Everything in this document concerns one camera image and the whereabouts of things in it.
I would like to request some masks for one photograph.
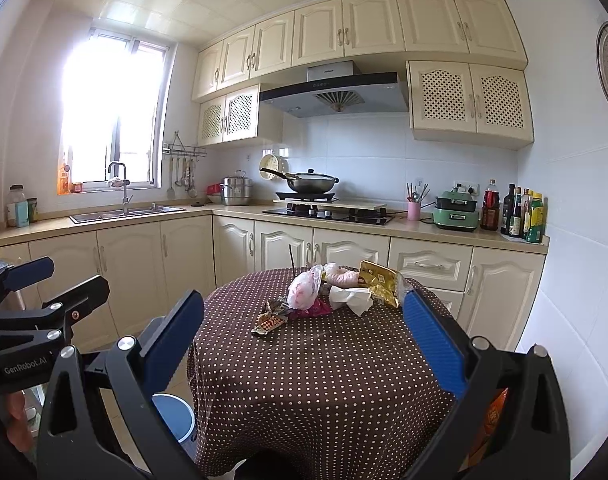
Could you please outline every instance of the stainless steel sink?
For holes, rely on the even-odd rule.
[[[83,215],[73,215],[70,219],[76,224],[84,222],[96,222],[98,220],[113,220],[116,218],[129,218],[131,216],[152,215],[158,213],[172,213],[173,211],[186,211],[181,207],[168,207],[164,205],[152,204],[150,207],[133,207],[128,213],[124,214],[121,209],[113,211],[103,211],[101,213],[85,213]]]

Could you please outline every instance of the cream cabinet door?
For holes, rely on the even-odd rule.
[[[255,85],[226,96],[223,141],[257,136],[260,86]]]
[[[439,298],[446,308],[449,309],[450,315],[455,319],[458,318],[460,307],[462,306],[463,292],[455,292],[453,290],[441,290],[440,288],[429,288],[431,292]]]
[[[215,280],[226,285],[255,271],[253,221],[213,216]]]
[[[409,61],[413,127],[476,133],[475,104],[466,63]]]
[[[193,100],[217,90],[219,63],[221,62],[223,46],[224,42],[220,41],[213,46],[209,46],[206,50],[202,50],[197,56]]]
[[[160,228],[169,308],[193,289],[206,299],[215,290],[212,217],[166,220]]]
[[[226,96],[202,103],[199,107],[197,145],[207,146],[222,142]]]
[[[292,65],[343,57],[341,0],[295,11]]]
[[[523,62],[522,39],[505,0],[455,0],[471,54]]]
[[[426,287],[463,291],[472,255],[463,245],[391,238],[388,267]]]
[[[495,348],[513,351],[535,300],[544,256],[474,248],[458,323]]]
[[[0,247],[0,260],[20,266],[31,260],[28,244],[16,244]],[[37,285],[27,286],[21,289],[21,299],[28,309],[41,308],[41,299]]]
[[[110,310],[119,336],[137,334],[169,312],[159,222],[97,231]]]
[[[409,52],[465,52],[468,43],[455,0],[397,0]]]
[[[289,68],[293,54],[295,11],[255,25],[251,77]]]
[[[50,301],[80,282],[102,274],[95,232],[58,236],[29,242],[30,256],[36,260],[50,256],[55,264],[53,275],[37,283],[44,302]],[[110,345],[117,340],[117,330],[110,311],[112,289],[108,303],[96,308],[72,327],[72,342],[81,351]]]
[[[533,142],[529,91],[521,70],[470,65],[478,133]]]
[[[344,55],[404,50],[397,0],[341,0]]]
[[[313,262],[322,265],[334,262],[359,269],[361,261],[368,260],[386,266],[389,243],[387,236],[315,229]]]
[[[289,247],[296,267],[309,267],[313,229],[297,225],[255,222],[255,270],[290,268]]]
[[[248,27],[224,40],[219,64],[217,89],[246,81],[251,74],[255,26]]]

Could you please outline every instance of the countertop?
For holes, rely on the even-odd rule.
[[[384,226],[376,226],[332,220],[295,218],[291,216],[287,217],[262,213],[262,211],[273,208],[273,206],[270,205],[223,206],[208,204],[203,207],[191,207],[189,205],[180,205],[180,207],[186,208],[186,210],[142,215],[131,218],[99,220],[94,222],[86,222],[83,224],[75,224],[70,218],[68,218],[68,216],[63,218],[41,220],[34,224],[30,224],[27,227],[6,229],[1,231],[0,247],[24,242],[32,242],[34,240],[52,238],[55,236],[109,229],[112,227],[122,227],[146,222],[159,222],[178,218],[188,218],[192,216],[213,215],[245,218],[280,224],[300,225],[305,227],[317,227],[335,231],[348,231],[353,233],[392,236],[397,238],[410,238],[414,240],[442,242],[472,247],[486,247],[505,251],[519,251],[523,253],[546,254],[548,252],[548,237],[544,237],[544,242],[542,244],[528,244],[519,238],[514,239],[504,237],[498,232],[488,232],[479,228],[473,233],[446,231],[443,229],[438,229],[432,224],[410,222],[404,218],[394,218]]]

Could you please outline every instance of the brown polka dot tablecloth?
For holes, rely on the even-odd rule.
[[[437,386],[399,309],[374,304],[357,317],[345,306],[251,335],[261,305],[285,295],[291,281],[291,269],[255,272],[208,297],[187,368],[195,462],[219,476],[270,449],[306,480],[399,478],[454,396]]]

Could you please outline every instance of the wok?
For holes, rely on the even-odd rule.
[[[340,181],[335,176],[315,173],[314,170],[308,170],[307,173],[280,173],[268,168],[260,168],[260,171],[282,177],[296,193],[328,193]]]

